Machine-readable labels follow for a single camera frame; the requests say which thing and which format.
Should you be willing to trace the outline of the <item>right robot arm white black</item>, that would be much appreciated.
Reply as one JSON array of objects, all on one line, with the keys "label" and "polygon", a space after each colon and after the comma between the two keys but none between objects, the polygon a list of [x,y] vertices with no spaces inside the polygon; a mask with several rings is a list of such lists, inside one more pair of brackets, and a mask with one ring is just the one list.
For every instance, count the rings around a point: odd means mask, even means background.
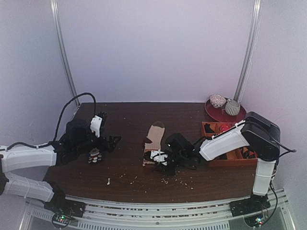
[{"label": "right robot arm white black", "polygon": [[189,142],[180,133],[174,133],[165,140],[167,149],[162,150],[164,131],[164,126],[159,123],[151,126],[144,141],[144,166],[153,164],[173,175],[176,166],[195,170],[201,160],[212,161],[238,148],[249,148],[257,155],[257,167],[246,208],[254,212],[268,201],[267,193],[280,157],[280,129],[276,124],[255,112],[249,112],[226,131],[210,137],[203,136],[195,143]]}]

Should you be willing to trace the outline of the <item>cream striped knitted sock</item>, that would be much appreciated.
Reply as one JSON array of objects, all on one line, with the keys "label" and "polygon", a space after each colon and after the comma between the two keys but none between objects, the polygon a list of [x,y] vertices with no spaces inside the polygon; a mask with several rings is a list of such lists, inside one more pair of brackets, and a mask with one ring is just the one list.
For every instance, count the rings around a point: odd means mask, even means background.
[{"label": "cream striped knitted sock", "polygon": [[[161,121],[154,122],[149,128],[144,139],[144,153],[151,153],[152,150],[161,150],[161,141],[165,133],[165,125]],[[142,161],[143,167],[154,167],[157,162]]]}]

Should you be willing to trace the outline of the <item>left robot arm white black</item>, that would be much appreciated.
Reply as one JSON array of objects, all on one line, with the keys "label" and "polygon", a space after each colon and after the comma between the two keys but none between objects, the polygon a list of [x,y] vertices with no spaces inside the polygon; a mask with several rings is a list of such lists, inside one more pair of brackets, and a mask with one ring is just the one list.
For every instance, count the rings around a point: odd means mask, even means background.
[{"label": "left robot arm white black", "polygon": [[51,204],[59,213],[69,209],[65,193],[56,183],[35,181],[13,174],[14,170],[38,166],[62,166],[87,154],[87,162],[95,164],[103,159],[103,152],[113,152],[120,136],[102,135],[107,115],[101,112],[90,123],[73,119],[66,124],[64,135],[46,144],[31,146],[16,142],[0,149],[0,193],[37,199]]}]

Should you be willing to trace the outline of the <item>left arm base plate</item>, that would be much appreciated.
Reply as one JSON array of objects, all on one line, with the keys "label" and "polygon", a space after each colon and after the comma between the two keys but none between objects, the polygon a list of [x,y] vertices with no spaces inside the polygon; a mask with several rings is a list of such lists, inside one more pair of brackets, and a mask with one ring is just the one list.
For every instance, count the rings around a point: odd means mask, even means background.
[{"label": "left arm base plate", "polygon": [[84,202],[64,199],[64,201],[53,203],[43,202],[44,208],[58,215],[82,218],[86,204]]}]

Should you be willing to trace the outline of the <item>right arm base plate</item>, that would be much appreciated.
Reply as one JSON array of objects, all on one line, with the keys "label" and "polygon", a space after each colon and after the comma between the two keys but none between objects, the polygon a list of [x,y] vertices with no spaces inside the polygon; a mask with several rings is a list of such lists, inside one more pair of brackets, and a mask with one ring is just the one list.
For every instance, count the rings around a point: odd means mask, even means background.
[{"label": "right arm base plate", "polygon": [[229,203],[230,211],[233,217],[246,215],[262,211],[263,208],[270,208],[271,204],[267,197],[250,197]]}]

